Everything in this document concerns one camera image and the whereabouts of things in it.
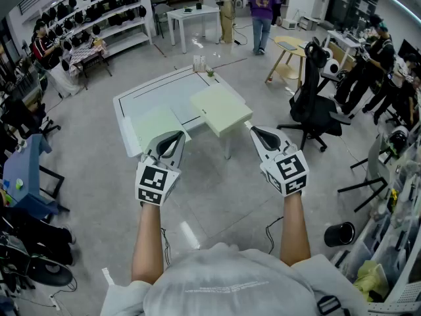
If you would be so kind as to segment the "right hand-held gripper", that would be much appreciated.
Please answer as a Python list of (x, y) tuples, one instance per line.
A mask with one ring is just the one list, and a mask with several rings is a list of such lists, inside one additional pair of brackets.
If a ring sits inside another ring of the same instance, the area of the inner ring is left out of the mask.
[[(303, 152), (284, 132), (269, 126), (252, 126), (250, 135), (262, 161), (261, 171), (267, 182), (283, 197), (300, 192), (307, 186), (309, 167)], [(277, 150), (294, 152), (275, 156)]]

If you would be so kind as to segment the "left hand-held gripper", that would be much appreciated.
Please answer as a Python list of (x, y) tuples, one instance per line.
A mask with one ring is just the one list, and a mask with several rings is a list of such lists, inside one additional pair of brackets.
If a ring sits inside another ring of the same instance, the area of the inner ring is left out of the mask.
[(177, 169), (182, 160), (186, 135), (181, 130), (165, 132), (153, 138), (140, 156), (134, 185), (135, 198), (161, 207), (181, 176)]

